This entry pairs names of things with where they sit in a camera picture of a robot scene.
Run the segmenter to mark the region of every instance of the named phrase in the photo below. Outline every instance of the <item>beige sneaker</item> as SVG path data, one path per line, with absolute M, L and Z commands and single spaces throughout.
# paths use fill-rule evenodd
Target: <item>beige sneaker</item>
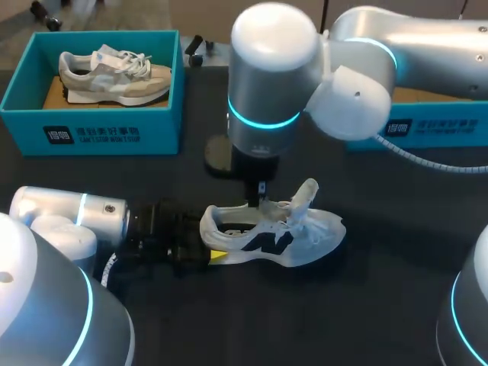
M 171 69 L 152 65 L 150 56 L 102 46 L 90 56 L 63 52 L 59 76 L 69 103 L 116 101 L 126 106 L 147 104 L 168 92 Z

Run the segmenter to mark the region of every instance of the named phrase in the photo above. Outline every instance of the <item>shoelace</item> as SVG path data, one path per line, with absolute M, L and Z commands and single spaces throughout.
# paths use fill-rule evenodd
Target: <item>shoelace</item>
M 306 230 L 310 241 L 315 246 L 329 237 L 329 235 L 324 235 L 329 229 L 328 226 L 325 223 L 310 217 L 307 220 L 307 224 L 302 222 L 289 224 L 284 221 L 278 221 L 278 223 L 283 226 L 281 229 L 283 232 L 289 231 L 292 235 L 294 234 L 294 236 Z
M 130 51 L 120 51 L 117 57 L 128 63 L 123 69 L 116 70 L 115 73 L 117 74 L 127 72 L 136 77 L 144 77 L 151 72 L 151 62 L 149 61 L 151 56 L 145 56 L 144 53 L 137 54 Z
M 281 205 L 281 208 L 287 208 L 289 207 L 290 203 L 289 202 L 279 202 L 278 205 Z M 324 239 L 328 238 L 330 235 L 324 235 L 324 233 L 329 232 L 329 227 L 327 226 L 326 223 L 314 219 L 312 217 L 305 217 L 307 215 L 307 212 L 303 212 L 302 215 L 296 216 L 291 214 L 291 217 L 293 217 L 292 220 L 289 220 L 290 222 L 284 222 L 282 220 L 279 220 L 278 223 L 280 224 L 281 230 L 282 231 L 289 231 L 292 235 L 295 234 L 294 236 L 298 235 L 299 233 L 302 233 L 304 230 L 306 230 L 306 234 L 309 236 L 310 241 L 312 242 L 313 245 L 319 244 L 321 241 Z

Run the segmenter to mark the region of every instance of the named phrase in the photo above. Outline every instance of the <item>logo on box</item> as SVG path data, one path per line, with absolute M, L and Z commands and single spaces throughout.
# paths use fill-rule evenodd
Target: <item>logo on box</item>
M 43 130 L 47 140 L 53 145 L 69 145 L 75 143 L 67 126 L 45 126 Z
M 412 120 L 389 120 L 384 128 L 384 136 L 405 137 L 409 134 Z

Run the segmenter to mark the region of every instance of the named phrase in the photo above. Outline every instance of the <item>white cable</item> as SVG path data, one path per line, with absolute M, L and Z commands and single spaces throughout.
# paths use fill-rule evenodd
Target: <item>white cable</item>
M 411 154 L 410 152 L 407 152 L 407 151 L 399 148 L 397 145 L 392 144 L 390 141 L 385 140 L 380 135 L 376 135 L 374 138 L 381 145 L 387 147 L 388 149 L 390 149 L 394 153 L 402 156 L 405 159 L 410 160 L 411 162 L 425 166 L 427 168 L 441 170 L 441 171 L 447 172 L 447 173 L 461 173 L 461 174 L 481 174 L 481 173 L 487 173 L 488 172 L 488 165 L 465 166 L 465 167 L 463 167 L 463 166 L 439 164 L 438 162 L 431 162 L 430 160 L 419 158 L 418 156 L 415 156 L 415 155 Z
M 110 270 L 112 269 L 112 266 L 114 265 L 114 263 L 116 261 L 117 261 L 117 256 L 114 253 L 108 259 L 108 262 L 107 262 L 107 264 L 105 265 L 105 268 L 104 268 L 104 274 L 101 276 L 101 285 L 103 287 L 107 287 L 108 276 L 110 275 Z

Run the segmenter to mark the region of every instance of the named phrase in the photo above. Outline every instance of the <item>cable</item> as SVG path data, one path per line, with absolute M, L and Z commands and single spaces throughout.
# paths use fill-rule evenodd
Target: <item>cable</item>
M 463 18 L 464 11 L 466 10 L 467 3 L 468 3 L 469 1 L 470 1 L 470 0 L 464 0 L 463 7 L 461 8 L 461 13 L 459 13 L 459 19 L 462 19 L 462 18 Z
M 463 167 L 463 166 L 439 164 L 438 162 L 431 162 L 430 160 L 419 158 L 418 156 L 415 156 L 410 152 L 407 152 L 399 148 L 397 145 L 392 144 L 390 141 L 385 140 L 380 135 L 376 135 L 374 139 L 378 141 L 381 145 L 390 149 L 394 153 L 402 156 L 403 158 L 408 159 L 411 162 L 414 162 L 416 164 L 425 166 L 427 168 L 440 170 L 442 172 L 447 172 L 447 173 L 460 173 L 460 174 L 482 174 L 488 172 L 488 165 Z
M 327 11 L 329 10 L 329 0 L 324 0 L 322 8 L 322 18 L 320 19 L 320 34 L 326 29 Z
M 117 261 L 117 256 L 114 254 L 112 254 L 112 256 L 108 259 L 108 262 L 107 264 L 105 265 L 105 268 L 104 268 L 104 274 L 101 276 L 101 285 L 103 287 L 107 287 L 107 283 L 108 283 L 108 276 L 110 275 L 110 270 L 112 269 L 112 266 L 114 265 L 114 263 Z

